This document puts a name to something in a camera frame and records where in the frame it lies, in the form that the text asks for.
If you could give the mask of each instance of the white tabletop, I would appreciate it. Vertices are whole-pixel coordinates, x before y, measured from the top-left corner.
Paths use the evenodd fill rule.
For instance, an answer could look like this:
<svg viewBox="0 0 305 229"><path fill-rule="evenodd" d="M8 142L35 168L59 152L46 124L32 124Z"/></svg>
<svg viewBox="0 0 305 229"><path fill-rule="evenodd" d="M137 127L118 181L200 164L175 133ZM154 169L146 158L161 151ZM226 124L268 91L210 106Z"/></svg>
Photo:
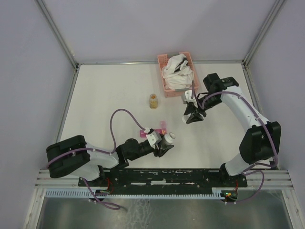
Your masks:
<svg viewBox="0 0 305 229"><path fill-rule="evenodd" d="M218 73L220 78L232 76L251 101L241 64L195 64L201 83L198 92L205 92L203 78ZM158 108L149 107L149 95L158 97ZM239 153L244 131L225 104L207 111L202 122L186 125L182 115L186 105L180 97L165 98L160 71L156 64L82 65L78 74L61 140L84 135L90 144L113 149L109 131L112 113L119 108L129 110L143 127L160 128L167 122L167 131L176 135L174 148L163 157L153 154L130 162L138 168L219 168ZM129 138L139 142L139 128L125 112L113 119L117 145Z"/></svg>

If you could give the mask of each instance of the white cloth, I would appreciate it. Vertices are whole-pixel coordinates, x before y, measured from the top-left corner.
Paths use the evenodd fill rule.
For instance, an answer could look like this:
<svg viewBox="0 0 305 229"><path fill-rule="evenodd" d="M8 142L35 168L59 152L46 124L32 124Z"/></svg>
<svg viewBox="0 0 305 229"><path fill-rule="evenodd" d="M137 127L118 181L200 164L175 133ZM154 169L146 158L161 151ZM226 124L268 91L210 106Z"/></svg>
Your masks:
<svg viewBox="0 0 305 229"><path fill-rule="evenodd" d="M184 58L184 54L173 56L168 60L167 65L162 68L166 86L170 89L189 88L192 85L194 71L189 66L186 66L187 61L184 61L179 67L180 70L175 72Z"/></svg>

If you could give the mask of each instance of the plastic basket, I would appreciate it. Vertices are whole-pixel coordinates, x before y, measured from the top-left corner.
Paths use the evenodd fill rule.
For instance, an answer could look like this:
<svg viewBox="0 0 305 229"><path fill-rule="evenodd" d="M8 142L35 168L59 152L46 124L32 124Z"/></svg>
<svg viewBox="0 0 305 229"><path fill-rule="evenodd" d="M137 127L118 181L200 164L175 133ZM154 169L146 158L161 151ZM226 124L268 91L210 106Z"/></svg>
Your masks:
<svg viewBox="0 0 305 229"><path fill-rule="evenodd" d="M198 80L197 72L195 70L195 67L194 67L192 59L191 59L191 55L190 55L189 52L180 52L179 54L181 54L181 53L186 56L186 59L188 61L188 65L194 71L195 91L197 91L197 89L199 88L199 80ZM192 89L192 88L182 88L182 89L172 90L172 89L169 89L169 88L166 87L166 82L165 82L165 79L163 78L162 68L167 65L168 60L171 57L179 55L179 54L177 54L177 53L172 54L172 55L163 54L163 55L158 56L160 74L161 74L162 83L163 83L164 95L165 95L166 98L181 96L185 91Z"/></svg>

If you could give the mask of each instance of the gray wall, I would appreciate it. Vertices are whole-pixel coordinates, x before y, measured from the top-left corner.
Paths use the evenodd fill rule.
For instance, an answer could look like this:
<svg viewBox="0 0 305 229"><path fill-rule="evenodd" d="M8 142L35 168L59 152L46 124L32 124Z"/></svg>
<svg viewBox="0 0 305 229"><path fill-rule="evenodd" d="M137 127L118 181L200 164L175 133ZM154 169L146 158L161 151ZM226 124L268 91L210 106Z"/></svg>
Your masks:
<svg viewBox="0 0 305 229"><path fill-rule="evenodd" d="M275 0L45 0L79 63L243 59Z"/></svg>
<svg viewBox="0 0 305 229"><path fill-rule="evenodd" d="M282 126L280 164L305 211L305 1L288 0L263 41L251 73L264 114Z"/></svg>
<svg viewBox="0 0 305 229"><path fill-rule="evenodd" d="M0 7L0 228L23 225L73 69L33 0Z"/></svg>

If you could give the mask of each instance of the gray floor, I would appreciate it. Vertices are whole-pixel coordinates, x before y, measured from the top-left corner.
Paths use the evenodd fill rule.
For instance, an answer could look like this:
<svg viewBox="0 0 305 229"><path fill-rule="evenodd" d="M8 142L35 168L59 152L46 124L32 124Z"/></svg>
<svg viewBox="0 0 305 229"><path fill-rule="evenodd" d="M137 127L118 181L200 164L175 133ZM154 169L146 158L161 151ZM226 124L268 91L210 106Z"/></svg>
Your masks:
<svg viewBox="0 0 305 229"><path fill-rule="evenodd" d="M240 199L249 191L239 191ZM80 198L45 198L40 229L292 229L280 191L262 191L249 202L112 199L114 211Z"/></svg>

